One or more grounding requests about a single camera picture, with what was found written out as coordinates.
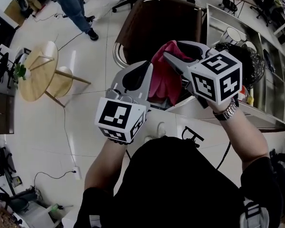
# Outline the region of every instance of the red towel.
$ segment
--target red towel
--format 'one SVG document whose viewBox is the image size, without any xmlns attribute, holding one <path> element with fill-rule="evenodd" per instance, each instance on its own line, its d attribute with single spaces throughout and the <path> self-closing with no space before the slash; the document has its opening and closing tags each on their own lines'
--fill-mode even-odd
<svg viewBox="0 0 285 228">
<path fill-rule="evenodd" d="M 168 97 L 171 103 L 175 105 L 181 93 L 181 76 L 166 62 L 163 57 L 164 51 L 180 59 L 190 60 L 191 58 L 182 53 L 177 47 L 176 41 L 172 40 L 163 45 L 151 60 L 153 63 L 153 74 L 149 97 L 159 100 L 164 100 Z"/>
</svg>

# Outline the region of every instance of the wall outlet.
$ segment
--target wall outlet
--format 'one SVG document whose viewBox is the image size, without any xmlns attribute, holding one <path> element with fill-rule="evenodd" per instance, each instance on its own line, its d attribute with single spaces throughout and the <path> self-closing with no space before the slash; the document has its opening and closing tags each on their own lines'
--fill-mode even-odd
<svg viewBox="0 0 285 228">
<path fill-rule="evenodd" d="M 81 180 L 82 178 L 81 178 L 81 173 L 80 173 L 79 167 L 78 167 L 78 166 L 74 166 L 74 167 L 73 167 L 73 171 L 76 171 L 76 172 L 74 173 L 75 179 L 76 179 L 76 180 Z"/>
</svg>

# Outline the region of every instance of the white cube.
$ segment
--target white cube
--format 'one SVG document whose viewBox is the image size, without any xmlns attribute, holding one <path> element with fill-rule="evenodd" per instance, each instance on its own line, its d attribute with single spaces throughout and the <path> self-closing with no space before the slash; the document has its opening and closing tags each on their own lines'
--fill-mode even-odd
<svg viewBox="0 0 285 228">
<path fill-rule="evenodd" d="M 221 104 L 242 89 L 242 63 L 226 51 L 188 68 L 194 92 Z"/>
<path fill-rule="evenodd" d="M 104 136 L 130 143 L 145 119 L 146 106 L 101 97 L 95 125 Z"/>
</svg>

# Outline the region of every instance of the wristwatch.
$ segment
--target wristwatch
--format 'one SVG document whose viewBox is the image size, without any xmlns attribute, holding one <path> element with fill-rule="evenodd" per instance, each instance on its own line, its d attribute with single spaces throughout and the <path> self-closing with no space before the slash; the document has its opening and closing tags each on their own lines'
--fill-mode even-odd
<svg viewBox="0 0 285 228">
<path fill-rule="evenodd" d="M 235 103 L 235 100 L 232 98 L 231 103 L 227 107 L 227 109 L 223 112 L 220 113 L 215 113 L 213 112 L 214 116 L 219 120 L 219 121 L 225 121 L 228 120 L 233 116 L 233 114 L 236 112 L 237 106 Z"/>
</svg>

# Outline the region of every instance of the electronic equipment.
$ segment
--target electronic equipment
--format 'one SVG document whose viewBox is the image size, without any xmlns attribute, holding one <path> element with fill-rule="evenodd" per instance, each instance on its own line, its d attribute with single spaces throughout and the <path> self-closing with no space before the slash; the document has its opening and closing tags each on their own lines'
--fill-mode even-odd
<svg viewBox="0 0 285 228">
<path fill-rule="evenodd" d="M 204 108 L 208 106 L 206 99 L 220 104 L 241 90 L 242 63 L 228 52 L 192 41 L 179 41 L 178 46 L 191 61 L 182 61 L 168 52 L 164 52 L 164 58 L 187 80 L 185 88 Z M 150 108 L 147 100 L 152 72 L 152 63 L 143 61 L 116 74 L 105 98 L 100 99 L 95 118 L 104 136 L 120 144 L 133 141 Z"/>
</svg>

